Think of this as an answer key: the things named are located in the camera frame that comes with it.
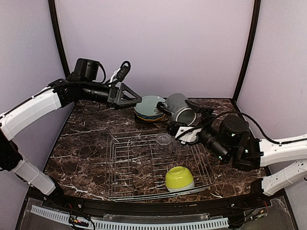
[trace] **gray mug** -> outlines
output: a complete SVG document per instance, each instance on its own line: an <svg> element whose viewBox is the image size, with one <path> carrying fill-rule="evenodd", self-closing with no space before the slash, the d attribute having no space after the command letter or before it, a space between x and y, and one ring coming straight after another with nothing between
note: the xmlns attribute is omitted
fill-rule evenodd
<svg viewBox="0 0 307 230"><path fill-rule="evenodd" d="M171 116L172 121L184 122L190 126L196 119L196 113L188 106L186 100L184 94L174 93L165 102L158 102L157 108Z"/></svg>

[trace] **white plastic strip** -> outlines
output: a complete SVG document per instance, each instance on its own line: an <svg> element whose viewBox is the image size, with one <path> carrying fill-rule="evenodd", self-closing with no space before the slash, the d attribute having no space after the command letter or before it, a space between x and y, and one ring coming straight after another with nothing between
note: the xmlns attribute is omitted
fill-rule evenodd
<svg viewBox="0 0 307 230"><path fill-rule="evenodd" d="M57 212L49 210L46 207L32 205L31 213L56 221L58 223L70 225L68 223L69 214L67 212ZM88 221L83 218L78 218L78 220L88 223ZM212 230L226 228L229 226L228 218L178 224L129 224L108 222L93 218L92 221L95 224L97 230ZM93 229L93 225L90 223L88 228L81 226L79 228Z"/></svg>

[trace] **marble countertop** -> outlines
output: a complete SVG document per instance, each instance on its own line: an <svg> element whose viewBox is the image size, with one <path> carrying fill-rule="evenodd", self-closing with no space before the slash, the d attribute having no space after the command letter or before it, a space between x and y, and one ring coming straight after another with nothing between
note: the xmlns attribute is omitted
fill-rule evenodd
<svg viewBox="0 0 307 230"><path fill-rule="evenodd" d="M193 100L202 106L214 108L217 114L234 109L228 99ZM166 123L136 123L132 108L114 110L93 102L78 102L56 143L45 173L54 178L67 195L108 200L105 183L107 139L110 133L161 128L166 128ZM143 202L185 202L243 195L249 193L251 182L265 176L262 168L241 172L232 168L231 164L220 165L207 150L203 154L207 155L213 169L216 178L214 185L191 195Z"/></svg>

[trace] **yellow-green bowl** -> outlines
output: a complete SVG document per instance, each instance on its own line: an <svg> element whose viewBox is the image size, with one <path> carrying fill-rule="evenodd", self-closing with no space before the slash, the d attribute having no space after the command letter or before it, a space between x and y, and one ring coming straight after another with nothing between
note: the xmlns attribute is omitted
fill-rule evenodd
<svg viewBox="0 0 307 230"><path fill-rule="evenodd" d="M194 179L189 169L177 166L171 168L165 176L165 185L171 192L194 187Z"/></svg>

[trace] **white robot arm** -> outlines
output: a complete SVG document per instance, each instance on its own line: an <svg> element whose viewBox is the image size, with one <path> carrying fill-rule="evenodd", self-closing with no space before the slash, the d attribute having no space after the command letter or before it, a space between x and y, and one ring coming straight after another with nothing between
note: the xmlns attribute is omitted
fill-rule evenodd
<svg viewBox="0 0 307 230"><path fill-rule="evenodd" d="M170 124L168 131L182 144L202 143L221 163L228 163L233 157L233 167L242 171L295 161L283 170L253 182L253 193L271 196L307 175L307 134L279 140L248 139L249 124L242 118L228 115L221 123L219 131L211 127L214 119L215 116L209 116L197 127Z"/></svg>
<svg viewBox="0 0 307 230"><path fill-rule="evenodd" d="M142 98L118 82L124 80L130 70L130 63L124 62L112 76L112 82L93 82L96 79L97 61L78 59L75 71L67 79L59 79L42 91L27 99L17 107L0 114L0 169L12 171L29 185L33 185L45 195L51 195L58 188L57 183L32 165L18 152L13 139L27 126L48 113L56 111L78 100L91 100L108 104L115 108L131 107ZM129 98L125 92L133 95Z"/></svg>

